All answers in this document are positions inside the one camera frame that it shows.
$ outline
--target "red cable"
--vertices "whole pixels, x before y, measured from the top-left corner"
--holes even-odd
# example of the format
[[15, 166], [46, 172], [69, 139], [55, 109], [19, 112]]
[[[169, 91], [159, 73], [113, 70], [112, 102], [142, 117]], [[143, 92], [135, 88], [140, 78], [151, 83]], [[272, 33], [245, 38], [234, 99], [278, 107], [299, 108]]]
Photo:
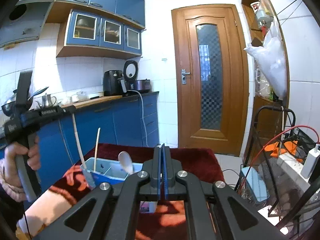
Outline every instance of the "red cable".
[[295, 125], [295, 126], [293, 126], [293, 127], [290, 127], [289, 129], [287, 129], [287, 130], [279, 133], [278, 135], [276, 135], [275, 137], [273, 137], [270, 141], [268, 141], [268, 142], [263, 146], [263, 148], [258, 152], [258, 154], [251, 160], [249, 169], [248, 169], [248, 171], [247, 171], [247, 173], [246, 173], [246, 176], [245, 176], [245, 179], [244, 179], [244, 181], [242, 182], [241, 186], [239, 187], [238, 194], [241, 193], [241, 189], [242, 189], [242, 187], [243, 187], [244, 184], [245, 184], [245, 181], [246, 181], [246, 179], [247, 179], [247, 176], [248, 176], [248, 174], [249, 174], [249, 171], [250, 171], [253, 163], [254, 163], [255, 160], [258, 158], [258, 156], [263, 152], [263, 150], [265, 149], [265, 147], [267, 147], [273, 140], [277, 139], [280, 135], [282, 135], [282, 134], [284, 134], [284, 133], [286, 133], [286, 132], [288, 132], [288, 131], [290, 131], [290, 130], [292, 130], [292, 129], [294, 129], [294, 128], [297, 128], [297, 127], [305, 127], [305, 128], [309, 128], [309, 129], [313, 130], [313, 131], [316, 133], [317, 137], [318, 137], [317, 144], [319, 144], [320, 140], [319, 140], [319, 135], [318, 135], [317, 131], [316, 131], [315, 129], [313, 129], [312, 127], [308, 126], [308, 125]]

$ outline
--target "white plastic bag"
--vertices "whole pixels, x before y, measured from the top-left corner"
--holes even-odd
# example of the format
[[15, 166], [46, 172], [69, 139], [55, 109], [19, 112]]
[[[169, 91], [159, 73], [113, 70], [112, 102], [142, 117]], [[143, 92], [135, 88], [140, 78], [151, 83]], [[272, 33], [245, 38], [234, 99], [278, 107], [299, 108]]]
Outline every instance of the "white plastic bag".
[[275, 94], [283, 99], [287, 94], [287, 68], [278, 23], [271, 23], [263, 47], [248, 46], [244, 50], [254, 57]]

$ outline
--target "tile floor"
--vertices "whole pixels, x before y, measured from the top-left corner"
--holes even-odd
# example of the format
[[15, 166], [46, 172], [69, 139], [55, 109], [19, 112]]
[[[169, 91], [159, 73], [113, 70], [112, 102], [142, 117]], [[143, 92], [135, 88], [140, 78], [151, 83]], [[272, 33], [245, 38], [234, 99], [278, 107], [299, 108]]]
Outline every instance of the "tile floor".
[[241, 169], [242, 158], [222, 154], [215, 154], [215, 156], [218, 160], [221, 170], [223, 171], [225, 182], [228, 185], [235, 186], [239, 178], [238, 174]]

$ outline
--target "wooden cutting board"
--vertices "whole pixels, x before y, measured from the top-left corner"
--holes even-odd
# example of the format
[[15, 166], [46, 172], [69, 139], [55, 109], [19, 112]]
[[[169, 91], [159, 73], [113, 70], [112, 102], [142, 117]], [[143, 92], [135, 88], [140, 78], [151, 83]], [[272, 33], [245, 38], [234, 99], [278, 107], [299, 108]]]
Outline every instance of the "wooden cutting board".
[[79, 103], [73, 103], [73, 105], [76, 107], [76, 109], [80, 109], [86, 106], [91, 106], [91, 105], [96, 105], [96, 104], [100, 104], [106, 101], [111, 101], [111, 100], [115, 100], [115, 99], [119, 99], [122, 96], [109, 96], [109, 97], [100, 97], [100, 98], [95, 98], [95, 99], [90, 99], [87, 101], [83, 101], [83, 102], [79, 102]]

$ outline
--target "door frame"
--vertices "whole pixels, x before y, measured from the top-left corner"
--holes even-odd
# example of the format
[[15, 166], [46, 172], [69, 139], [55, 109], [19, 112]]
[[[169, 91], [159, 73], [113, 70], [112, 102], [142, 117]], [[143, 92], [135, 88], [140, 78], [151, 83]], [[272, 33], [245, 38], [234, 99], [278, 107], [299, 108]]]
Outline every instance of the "door frame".
[[[244, 135], [246, 120], [247, 120], [247, 112], [248, 112], [248, 100], [249, 100], [249, 69], [248, 69], [248, 58], [247, 53], [243, 50], [245, 45], [244, 40], [244, 33], [239, 17], [239, 13], [236, 9], [235, 4], [204, 4], [204, 5], [194, 5], [188, 6], [183, 8], [173, 9], [171, 11], [172, 14], [172, 25], [173, 25], [173, 39], [174, 39], [174, 50], [175, 50], [175, 61], [176, 61], [176, 75], [177, 75], [177, 102], [178, 102], [178, 147], [182, 147], [181, 141], [181, 131], [182, 131], [182, 84], [181, 84], [181, 67], [180, 67], [180, 53], [179, 53], [179, 40], [178, 40], [178, 13], [182, 10], [189, 10], [189, 9], [201, 9], [201, 8], [231, 8], [233, 12], [233, 16], [235, 19], [235, 25], [237, 27], [238, 37], [241, 46], [241, 58], [242, 58], [242, 71], [243, 71], [243, 109], [242, 109], [242, 120], [240, 125], [240, 131]], [[238, 153], [240, 154], [241, 146], [242, 146], [243, 139], [237, 142], [236, 148], [239, 149]]]

